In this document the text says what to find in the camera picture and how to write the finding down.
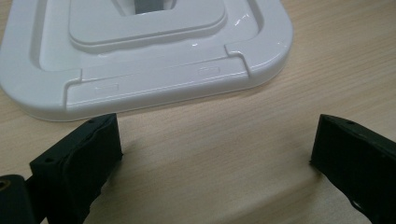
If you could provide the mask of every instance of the white plastic base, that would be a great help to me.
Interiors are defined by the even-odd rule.
[[[30,115],[85,119],[260,85],[292,42],[279,0],[14,0],[2,89]]]

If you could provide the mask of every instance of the wooden table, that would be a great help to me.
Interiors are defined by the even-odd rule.
[[[271,82],[119,114],[123,161],[85,223],[369,223],[308,163],[322,113],[396,140],[396,2],[282,3],[295,37]],[[0,175],[28,177],[82,122],[33,119],[0,91]]]

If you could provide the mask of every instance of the black plastic part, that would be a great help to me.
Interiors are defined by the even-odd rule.
[[[163,0],[134,0],[136,14],[163,10]]]
[[[116,115],[91,119],[30,163],[49,223],[80,224],[121,160]]]
[[[0,176],[0,223],[37,224],[29,192],[20,175]]]
[[[40,223],[47,216],[47,206],[44,205],[46,196],[43,196],[37,188],[33,176],[25,181],[26,188],[29,192],[30,201],[32,202],[32,211],[35,214],[35,220]]]
[[[321,115],[311,164],[372,223],[396,223],[396,143],[353,121]]]

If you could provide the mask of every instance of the black rubber piece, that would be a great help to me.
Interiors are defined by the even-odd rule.
[[[163,0],[134,0],[136,14],[163,10]]]
[[[85,122],[30,163],[38,210],[49,223],[83,223],[121,157],[116,115]]]
[[[321,115],[311,164],[372,223],[396,223],[396,143],[351,120]]]

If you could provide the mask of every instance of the white plastic edge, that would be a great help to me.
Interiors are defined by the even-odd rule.
[[[164,89],[160,91],[160,97],[153,95],[152,91],[147,92],[143,98],[142,95],[132,94],[118,98],[117,101],[68,107],[67,92],[70,86],[85,84],[82,82],[81,70],[45,72],[35,64],[37,56],[33,54],[40,48],[39,37],[34,38],[34,32],[42,30],[40,26],[45,12],[40,10],[45,8],[47,0],[14,0],[0,50],[0,85],[28,114],[53,121],[85,119],[261,85],[283,68],[292,43],[292,25],[280,1],[247,1],[260,25],[260,32],[250,40],[225,46],[230,58],[221,60],[222,63],[237,68],[240,67],[239,60],[242,60],[246,72],[236,71],[227,77],[216,76],[212,82],[207,82],[206,79],[190,85]],[[12,48],[15,45],[8,44],[11,42],[18,43],[19,50]],[[203,67],[215,62],[205,62]],[[178,69],[187,71],[189,68],[184,65]]]

